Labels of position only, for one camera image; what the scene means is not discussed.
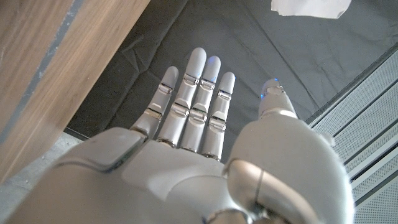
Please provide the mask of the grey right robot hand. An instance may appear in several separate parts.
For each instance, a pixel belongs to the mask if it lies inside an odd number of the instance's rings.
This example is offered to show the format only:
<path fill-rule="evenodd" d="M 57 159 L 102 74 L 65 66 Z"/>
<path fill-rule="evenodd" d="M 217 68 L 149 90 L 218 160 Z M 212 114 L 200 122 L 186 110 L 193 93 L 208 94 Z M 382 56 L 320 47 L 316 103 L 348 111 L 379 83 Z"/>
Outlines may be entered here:
<path fill-rule="evenodd" d="M 353 223 L 334 139 L 299 119 L 279 83 L 221 162 L 236 77 L 198 47 L 169 67 L 141 117 L 71 148 L 8 223 Z"/>

